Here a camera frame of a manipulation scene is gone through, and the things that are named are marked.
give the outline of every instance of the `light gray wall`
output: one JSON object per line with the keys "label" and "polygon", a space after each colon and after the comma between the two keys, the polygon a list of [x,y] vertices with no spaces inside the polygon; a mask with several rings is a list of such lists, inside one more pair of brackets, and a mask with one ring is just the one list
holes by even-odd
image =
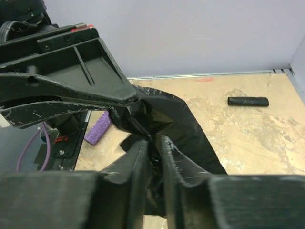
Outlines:
{"label": "light gray wall", "polygon": [[93,24],[128,77],[286,68],[305,0],[45,0],[60,26]]}
{"label": "light gray wall", "polygon": [[291,67],[295,73],[294,77],[297,83],[302,88],[302,93],[305,90],[305,37],[303,38],[300,46],[297,48],[292,61]]}

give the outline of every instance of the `wooden floor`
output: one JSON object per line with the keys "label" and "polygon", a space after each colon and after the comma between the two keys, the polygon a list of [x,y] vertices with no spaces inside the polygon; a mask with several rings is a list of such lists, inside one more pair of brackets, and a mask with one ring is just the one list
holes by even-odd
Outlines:
{"label": "wooden floor", "polygon": [[[132,83],[184,99],[229,174],[305,174],[305,106],[285,74]],[[270,106],[229,107],[229,96],[266,96]],[[92,113],[88,130],[101,114]],[[103,169],[124,153],[127,135],[111,126],[96,146],[84,142],[76,169]],[[145,217],[145,228],[165,229],[166,220]]]}

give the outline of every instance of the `purple sponge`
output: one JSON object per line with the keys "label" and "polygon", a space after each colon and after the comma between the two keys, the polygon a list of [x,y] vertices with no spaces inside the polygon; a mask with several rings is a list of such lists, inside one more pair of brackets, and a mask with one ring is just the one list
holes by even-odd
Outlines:
{"label": "purple sponge", "polygon": [[85,141],[95,146],[106,130],[110,127],[111,120],[108,111],[105,111],[94,124],[89,133],[84,137]]}

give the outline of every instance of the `red mark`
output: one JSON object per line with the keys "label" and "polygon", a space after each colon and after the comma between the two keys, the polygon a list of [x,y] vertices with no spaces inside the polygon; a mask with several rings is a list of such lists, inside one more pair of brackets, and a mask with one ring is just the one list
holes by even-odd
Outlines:
{"label": "red mark", "polygon": [[88,28],[92,28],[92,27],[94,27],[94,25],[85,25],[83,27],[72,29],[71,32],[75,32],[75,31],[79,31],[79,30],[84,30],[84,29],[88,29]]}
{"label": "red mark", "polygon": [[209,77],[209,78],[203,78],[203,79],[195,80],[195,81],[197,81],[197,82],[211,82],[211,81],[214,81],[214,78]]}
{"label": "red mark", "polygon": [[55,140],[55,143],[66,142],[67,140],[68,140],[68,138],[66,136],[60,136]]}

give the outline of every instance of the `black plastic bag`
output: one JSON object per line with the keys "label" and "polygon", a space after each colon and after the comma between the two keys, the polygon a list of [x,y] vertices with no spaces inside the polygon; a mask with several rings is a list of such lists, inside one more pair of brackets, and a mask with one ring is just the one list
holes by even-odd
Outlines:
{"label": "black plastic bag", "polygon": [[139,99],[124,108],[111,108],[109,114],[117,128],[131,133],[122,143],[126,152],[141,136],[149,141],[150,177],[146,215],[164,217],[164,190],[161,163],[161,136],[168,136],[193,162],[212,174],[227,174],[202,128],[184,100],[149,87],[134,85]]}

